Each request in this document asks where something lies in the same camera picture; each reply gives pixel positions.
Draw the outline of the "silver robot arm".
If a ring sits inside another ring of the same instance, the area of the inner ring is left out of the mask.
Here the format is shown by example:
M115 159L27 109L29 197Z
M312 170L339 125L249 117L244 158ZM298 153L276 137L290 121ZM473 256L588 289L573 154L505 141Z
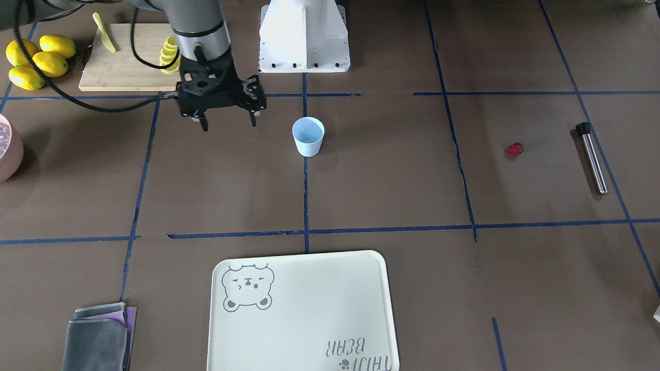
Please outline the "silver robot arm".
M122 108L104 108L84 103L66 94L37 67L21 37L19 28L26 24L49 22L64 18L82 9L89 3L128 2L135 6L130 24L130 46L134 58L135 22L139 9L164 12L178 46L181 80L175 91L163 92L155 98ZM2 31L12 30L19 49L59 96L87 110L104 113L128 112L146 104L163 99L175 99L180 115L200 122L203 131L208 131L205 112L209 109L239 107L245 109L253 127L257 126L257 115L267 108L266 94L257 75L246 80L238 77L233 51L226 28L221 1L2 1Z

